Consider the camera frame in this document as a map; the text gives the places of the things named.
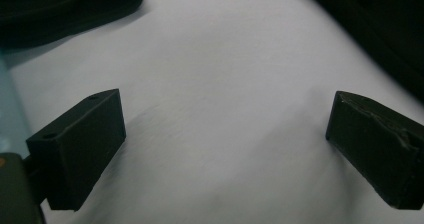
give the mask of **light blue object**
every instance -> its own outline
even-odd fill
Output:
[[[21,103],[0,51],[0,153],[15,152],[22,157],[28,156],[25,143],[28,137]]]

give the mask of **black block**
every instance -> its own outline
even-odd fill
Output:
[[[78,210],[126,137],[119,90],[85,98],[27,140],[53,210]]]
[[[422,125],[369,98],[339,91],[326,138],[390,206],[422,207]]]

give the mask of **dark object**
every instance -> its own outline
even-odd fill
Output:
[[[39,224],[43,216],[32,197],[21,157],[0,153],[0,222]]]
[[[390,206],[424,203],[424,126],[369,98],[337,92],[326,133]]]
[[[424,103],[424,0],[316,0]]]
[[[117,20],[142,0],[0,0],[0,48],[56,41]]]
[[[24,162],[17,154],[1,154],[0,213],[14,220],[6,223],[42,217],[34,206],[45,198],[53,210],[79,210],[125,137],[116,89],[85,98],[30,137]]]

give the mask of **white fabric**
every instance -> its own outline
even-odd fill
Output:
[[[424,108],[312,0],[145,0],[5,60],[37,131],[119,88],[127,140],[80,211],[48,223],[422,223],[326,142],[334,93]]]

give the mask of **black cloth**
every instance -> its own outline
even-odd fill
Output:
[[[316,0],[424,103],[424,0]]]
[[[142,0],[0,0],[0,48],[27,48],[135,12]]]

